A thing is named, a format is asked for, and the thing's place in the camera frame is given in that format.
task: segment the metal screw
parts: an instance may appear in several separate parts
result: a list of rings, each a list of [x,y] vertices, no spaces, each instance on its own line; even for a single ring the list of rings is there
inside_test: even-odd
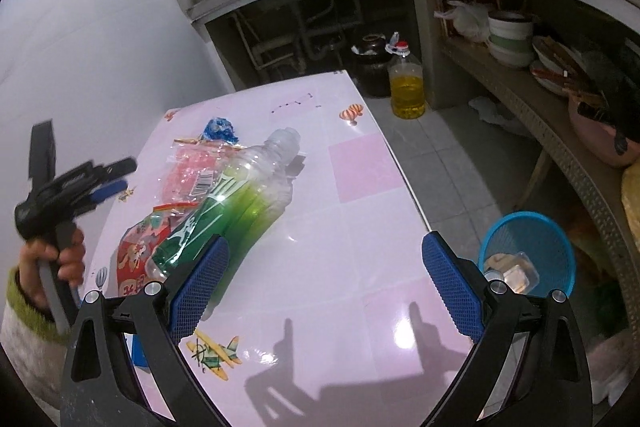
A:
[[[497,279],[494,281],[491,281],[489,288],[491,288],[492,292],[497,293],[498,295],[507,293],[507,285],[504,282]]]
[[[84,296],[84,301],[88,302],[89,304],[93,304],[95,301],[98,300],[99,297],[100,297],[100,292],[97,292],[96,290],[91,290],[89,293],[87,293],[87,295]]]
[[[147,295],[158,295],[161,289],[162,289],[161,283],[153,281],[145,286],[145,293]]]
[[[551,296],[556,302],[563,303],[564,301],[566,301],[566,295],[562,290],[553,290],[551,292]]]

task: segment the green bowl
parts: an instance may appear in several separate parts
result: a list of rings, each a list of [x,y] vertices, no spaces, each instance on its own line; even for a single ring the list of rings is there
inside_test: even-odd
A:
[[[529,53],[533,51],[531,39],[526,39],[525,41],[514,41],[512,39],[505,39],[503,37],[491,35],[489,40],[498,48],[514,53]]]

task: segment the dark clay pot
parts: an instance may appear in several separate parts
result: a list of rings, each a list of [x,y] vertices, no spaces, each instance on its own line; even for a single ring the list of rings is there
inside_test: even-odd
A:
[[[386,37],[382,34],[366,35],[355,47],[361,53],[353,54],[358,83],[370,96],[391,96],[387,66],[393,55],[386,52]]]

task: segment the human hand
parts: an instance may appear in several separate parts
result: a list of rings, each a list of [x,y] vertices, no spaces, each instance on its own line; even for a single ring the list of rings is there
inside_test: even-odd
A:
[[[67,281],[71,288],[81,285],[84,280],[82,258],[84,258],[86,249],[84,248],[84,233],[82,233],[82,230],[76,229],[71,242],[71,247],[63,250],[60,255],[58,255],[58,250],[55,247],[48,245],[41,239],[28,241],[20,250],[18,261],[20,287],[31,300],[31,303],[40,311],[49,311],[49,303],[40,280],[38,259],[47,262],[58,261],[60,264],[58,277],[60,280]]]

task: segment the white wall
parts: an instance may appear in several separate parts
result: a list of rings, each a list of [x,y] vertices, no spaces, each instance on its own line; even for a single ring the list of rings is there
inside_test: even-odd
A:
[[[176,0],[0,2],[0,298],[20,240],[31,126],[52,118],[58,172],[136,155],[165,110],[223,93]],[[82,219],[90,252],[108,213]]]

